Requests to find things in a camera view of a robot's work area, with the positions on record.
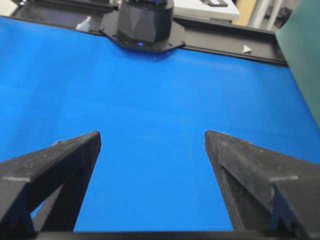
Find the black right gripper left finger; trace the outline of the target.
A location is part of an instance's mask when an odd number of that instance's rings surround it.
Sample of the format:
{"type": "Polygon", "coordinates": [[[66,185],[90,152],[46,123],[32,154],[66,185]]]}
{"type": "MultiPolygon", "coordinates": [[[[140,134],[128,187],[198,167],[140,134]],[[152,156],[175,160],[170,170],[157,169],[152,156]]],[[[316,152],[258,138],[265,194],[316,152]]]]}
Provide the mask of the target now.
{"type": "Polygon", "coordinates": [[[73,231],[100,151],[95,130],[2,161],[1,235],[73,231]]]}

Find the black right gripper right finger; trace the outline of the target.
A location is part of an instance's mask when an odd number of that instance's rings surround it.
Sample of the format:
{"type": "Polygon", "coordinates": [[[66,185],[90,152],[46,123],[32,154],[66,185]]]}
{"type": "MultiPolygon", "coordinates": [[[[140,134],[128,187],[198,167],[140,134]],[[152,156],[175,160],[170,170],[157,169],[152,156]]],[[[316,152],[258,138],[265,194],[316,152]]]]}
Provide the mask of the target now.
{"type": "Polygon", "coordinates": [[[232,227],[320,235],[320,166],[213,130],[204,146],[232,227]]]}

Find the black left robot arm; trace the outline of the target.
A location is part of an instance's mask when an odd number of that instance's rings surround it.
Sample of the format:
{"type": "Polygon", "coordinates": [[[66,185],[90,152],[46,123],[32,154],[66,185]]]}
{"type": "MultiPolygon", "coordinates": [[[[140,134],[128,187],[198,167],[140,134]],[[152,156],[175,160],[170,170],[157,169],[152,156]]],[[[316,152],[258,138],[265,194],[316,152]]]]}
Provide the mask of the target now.
{"type": "Polygon", "coordinates": [[[122,0],[103,15],[100,32],[117,45],[147,53],[163,53],[185,45],[185,28],[174,21],[172,0],[122,0]]]}

